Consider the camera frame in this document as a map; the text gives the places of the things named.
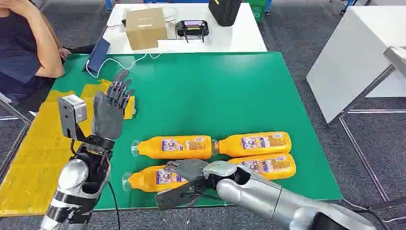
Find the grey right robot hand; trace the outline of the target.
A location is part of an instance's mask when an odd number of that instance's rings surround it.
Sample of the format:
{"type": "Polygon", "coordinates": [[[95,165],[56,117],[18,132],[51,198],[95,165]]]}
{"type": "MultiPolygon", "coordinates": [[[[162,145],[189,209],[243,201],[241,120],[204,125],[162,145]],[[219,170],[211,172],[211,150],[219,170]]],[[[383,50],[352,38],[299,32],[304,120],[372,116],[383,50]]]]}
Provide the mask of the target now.
{"type": "Polygon", "coordinates": [[[208,164],[208,162],[200,159],[175,160],[167,162],[164,170],[176,173],[187,181],[204,184],[203,169],[208,164]]]}

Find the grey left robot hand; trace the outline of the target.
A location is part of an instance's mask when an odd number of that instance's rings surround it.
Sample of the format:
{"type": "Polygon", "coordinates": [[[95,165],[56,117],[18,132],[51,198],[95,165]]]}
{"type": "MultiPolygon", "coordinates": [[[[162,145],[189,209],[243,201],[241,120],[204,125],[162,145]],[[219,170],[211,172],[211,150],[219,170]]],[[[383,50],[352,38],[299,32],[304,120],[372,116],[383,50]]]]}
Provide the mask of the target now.
{"type": "Polygon", "coordinates": [[[129,88],[126,69],[117,73],[106,93],[96,92],[93,100],[92,133],[110,140],[118,139],[123,130],[125,108],[134,90],[129,88]]]}

